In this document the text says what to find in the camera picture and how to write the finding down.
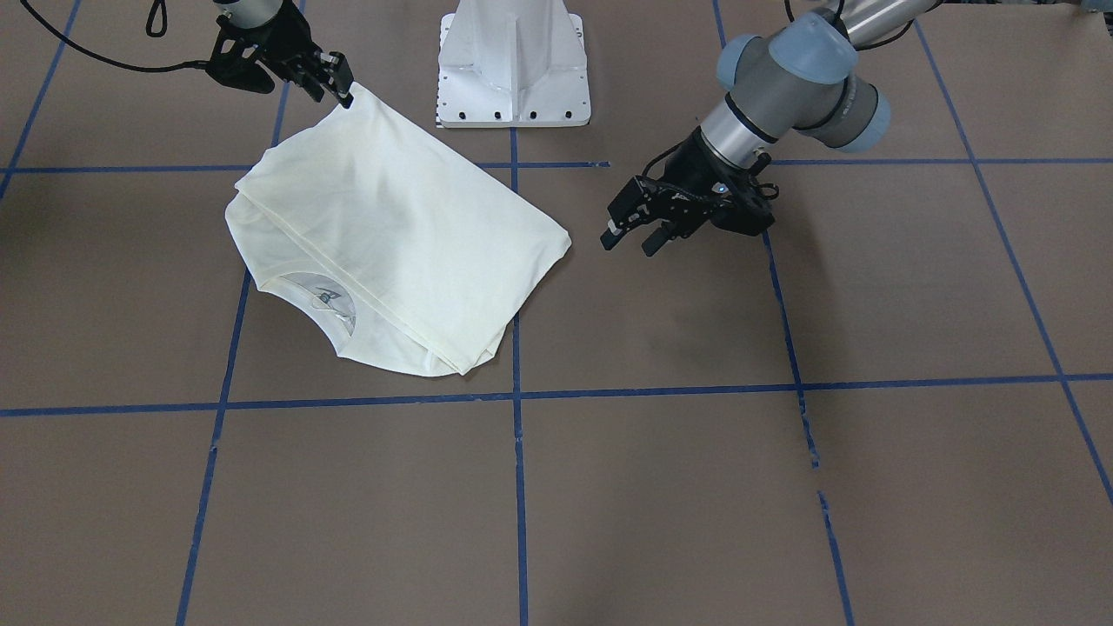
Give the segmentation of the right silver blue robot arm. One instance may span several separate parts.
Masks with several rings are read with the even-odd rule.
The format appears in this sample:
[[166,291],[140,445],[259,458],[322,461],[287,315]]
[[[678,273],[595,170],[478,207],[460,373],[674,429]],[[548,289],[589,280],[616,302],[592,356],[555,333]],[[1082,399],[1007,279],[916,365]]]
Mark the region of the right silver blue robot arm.
[[314,102],[329,94],[344,108],[353,75],[345,55],[315,43],[311,25],[293,1],[216,1],[219,32],[205,71],[216,84],[270,94],[276,80],[295,84]]

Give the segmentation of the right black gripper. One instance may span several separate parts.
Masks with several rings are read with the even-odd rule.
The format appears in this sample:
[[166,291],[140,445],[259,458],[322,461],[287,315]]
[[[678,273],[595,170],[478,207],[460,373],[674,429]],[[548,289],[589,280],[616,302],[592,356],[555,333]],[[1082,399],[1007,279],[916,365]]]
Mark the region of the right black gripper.
[[311,95],[329,92],[349,109],[354,82],[343,53],[325,53],[311,39],[311,25],[302,13],[276,13],[253,28],[233,25],[232,17],[217,18],[219,32],[206,61],[206,74],[225,87],[253,94],[270,94],[275,80],[295,84]]

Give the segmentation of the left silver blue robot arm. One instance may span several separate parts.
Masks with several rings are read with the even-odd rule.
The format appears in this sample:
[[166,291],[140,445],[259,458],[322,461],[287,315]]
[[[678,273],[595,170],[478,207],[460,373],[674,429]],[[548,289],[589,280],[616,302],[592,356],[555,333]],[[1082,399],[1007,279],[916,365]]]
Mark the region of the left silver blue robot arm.
[[663,174],[644,170],[610,203],[605,250],[650,225],[643,253],[687,238],[705,224],[746,236],[774,224],[779,189],[760,183],[769,148],[787,133],[843,153],[870,150],[890,126],[886,96],[857,72],[859,55],[894,43],[934,1],[830,1],[792,16],[775,35],[742,35],[723,46],[723,88],[696,129],[661,154]]

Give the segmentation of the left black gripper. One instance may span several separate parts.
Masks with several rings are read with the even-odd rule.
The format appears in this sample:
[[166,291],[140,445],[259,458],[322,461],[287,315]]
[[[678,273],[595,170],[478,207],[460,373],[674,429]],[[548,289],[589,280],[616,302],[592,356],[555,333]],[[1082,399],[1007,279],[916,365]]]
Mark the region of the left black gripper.
[[656,229],[643,241],[646,257],[668,242],[691,237],[706,223],[759,236],[775,222],[776,185],[757,178],[771,160],[758,148],[738,167],[711,148],[702,130],[693,130],[648,162],[611,200],[607,229],[600,235],[603,250],[615,250],[630,231],[652,224]]

